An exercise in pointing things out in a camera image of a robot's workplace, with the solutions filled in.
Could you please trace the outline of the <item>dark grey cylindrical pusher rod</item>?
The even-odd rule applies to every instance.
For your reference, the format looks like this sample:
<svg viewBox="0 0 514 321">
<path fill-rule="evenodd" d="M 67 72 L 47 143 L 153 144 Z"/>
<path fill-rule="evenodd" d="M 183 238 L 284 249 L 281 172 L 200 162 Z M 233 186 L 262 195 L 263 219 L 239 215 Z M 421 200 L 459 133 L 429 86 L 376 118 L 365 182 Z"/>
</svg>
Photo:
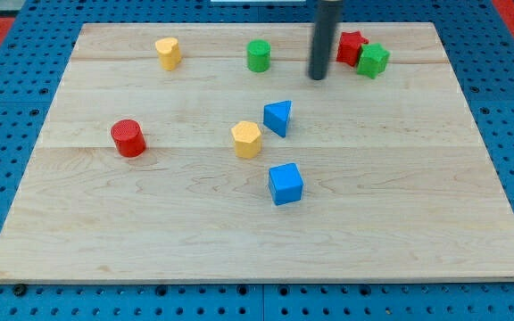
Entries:
<svg viewBox="0 0 514 321">
<path fill-rule="evenodd" d="M 317 2 L 308 62 L 308 76 L 313 80 L 322 80 L 327 75 L 336 27 L 343 7 L 343 0 Z"/>
</svg>

